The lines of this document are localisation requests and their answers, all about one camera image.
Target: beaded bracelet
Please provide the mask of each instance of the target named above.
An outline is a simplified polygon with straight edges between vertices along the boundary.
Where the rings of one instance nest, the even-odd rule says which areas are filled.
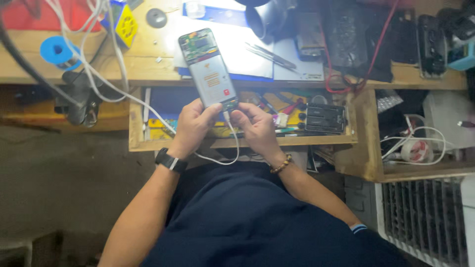
[[[289,154],[289,153],[285,153],[285,155],[287,156],[287,160],[284,161],[284,163],[282,165],[280,165],[280,167],[278,167],[276,169],[271,169],[270,173],[272,173],[272,174],[279,173],[289,165],[289,163],[292,161],[292,155]]]

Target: floor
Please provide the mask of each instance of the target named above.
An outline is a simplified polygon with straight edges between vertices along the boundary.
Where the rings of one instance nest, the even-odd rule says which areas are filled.
[[[153,152],[128,152],[128,132],[0,126],[0,247],[59,229],[63,253],[84,263],[101,251],[115,220],[152,174],[153,160]],[[320,181],[344,197],[341,176]]]

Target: usb cable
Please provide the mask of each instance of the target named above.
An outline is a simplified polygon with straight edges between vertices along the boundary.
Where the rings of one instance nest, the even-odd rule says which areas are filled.
[[[214,160],[212,158],[202,156],[202,155],[200,155],[196,152],[195,152],[195,155],[197,155],[198,157],[200,157],[202,159],[209,160],[209,161],[212,161],[212,162],[216,162],[216,163],[221,164],[221,165],[231,165],[231,164],[235,163],[236,161],[238,161],[238,158],[239,158],[239,139],[238,139],[238,136],[236,135],[236,131],[234,131],[233,125],[231,124],[231,118],[229,117],[229,111],[227,111],[227,110],[224,111],[223,116],[224,116],[224,119],[226,120],[226,122],[228,123],[228,126],[229,126],[229,128],[231,129],[231,132],[234,135],[234,138],[236,139],[236,149],[237,149],[237,152],[238,152],[237,155],[236,155],[236,158],[232,162],[222,163],[222,162],[219,162],[219,161]]]

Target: wooden workbench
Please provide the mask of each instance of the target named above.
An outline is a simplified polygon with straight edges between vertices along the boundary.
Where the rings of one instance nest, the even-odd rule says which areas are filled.
[[[193,81],[182,79],[173,65],[175,42],[178,39],[175,23],[181,15],[181,10],[171,10],[167,0],[145,0],[133,11],[138,21],[139,29],[132,47],[123,51],[127,68],[127,76],[131,86],[193,86]],[[461,0],[415,0],[417,14],[435,15],[436,12],[449,4],[449,7],[458,7]],[[154,29],[145,21],[145,14],[151,8],[159,8],[167,12],[168,23],[162,29]],[[19,31],[10,30],[11,38],[23,53],[24,57],[40,71],[48,80],[62,84],[62,71],[46,63],[39,55],[41,42],[58,32],[51,31]],[[104,32],[90,34],[85,53],[91,58],[105,36]],[[72,35],[71,40],[78,44],[82,34]],[[120,85],[120,71],[116,62],[110,40],[104,47],[101,56],[94,67],[107,79]],[[475,171],[475,164],[446,164],[428,166],[426,168],[412,168],[400,166],[386,168],[382,164],[378,118],[375,102],[375,89],[429,89],[429,90],[466,90],[465,72],[449,70],[440,81],[424,80],[420,78],[419,70],[414,65],[393,64],[392,83],[368,81],[364,92],[354,98],[352,94],[345,96],[347,100],[348,121],[345,133],[339,136],[317,137],[286,137],[279,138],[281,145],[295,144],[345,144],[337,145],[335,154],[335,168],[345,174],[357,175],[370,181],[401,181],[423,178],[451,177]],[[25,73],[13,58],[0,47],[0,84],[32,84],[35,81]],[[324,82],[295,82],[279,81],[249,82],[235,81],[240,87],[268,87],[279,90],[283,87],[297,88],[324,88]],[[339,79],[330,82],[332,88],[344,88]],[[12,107],[4,105],[8,101],[8,93],[0,96],[0,116],[9,122],[19,122],[26,125],[44,126],[65,131],[108,131],[129,129],[129,149],[131,151],[158,150],[168,144],[168,140],[145,141],[142,132],[141,107],[136,103],[103,103],[101,105],[98,124],[93,128],[72,126],[62,115],[53,112],[53,101],[43,102],[29,107]],[[231,147],[234,140],[218,140],[211,142],[211,147]]]
[[[430,1],[431,8],[437,9],[437,5],[442,6],[442,0],[419,0]],[[133,14],[138,21],[139,29],[132,47],[124,51],[124,60],[127,67],[127,76],[131,86],[191,86],[193,82],[189,79],[182,79],[173,65],[173,54],[175,42],[178,40],[176,34],[179,23],[175,21],[181,16],[181,10],[167,13],[168,23],[162,29],[150,27],[145,15],[151,8],[159,8],[164,11],[171,10],[167,0],[146,0],[137,7]],[[51,31],[31,31],[31,30],[9,30],[9,34],[15,45],[23,53],[24,57],[40,71],[48,80],[61,84],[63,72],[52,64],[45,62],[39,55],[41,42],[46,38],[59,35],[58,32]],[[85,45],[86,57],[91,58],[96,52],[99,44],[104,38],[105,32],[91,33]],[[71,40],[78,44],[82,34],[71,35]],[[98,58],[94,67],[107,79],[120,81],[119,66],[115,59],[112,43],[104,47],[101,57]],[[161,57],[162,61],[156,63],[156,58]],[[442,81],[424,80],[420,78],[419,70],[414,65],[394,64],[392,67],[394,80],[392,83],[369,81],[368,87],[377,89],[444,89],[444,90],[464,90],[466,89],[466,79],[464,72],[449,70]],[[0,49],[0,83],[9,84],[29,84],[35,81],[21,69],[14,59],[5,51]],[[249,82],[235,81],[237,87],[300,87],[300,88],[324,88],[324,82]],[[335,78],[331,82],[333,88],[344,88],[340,79]]]

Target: hand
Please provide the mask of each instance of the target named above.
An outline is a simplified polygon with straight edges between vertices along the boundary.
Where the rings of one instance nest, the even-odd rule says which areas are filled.
[[[239,103],[239,110],[231,113],[231,119],[244,131],[244,137],[251,149],[263,156],[272,166],[280,166],[285,161],[285,155],[277,143],[271,114],[254,104]]]
[[[193,154],[208,130],[214,126],[215,118],[222,108],[223,105],[217,103],[203,111],[203,103],[199,98],[184,106],[178,118],[177,133],[167,154],[181,160]]]

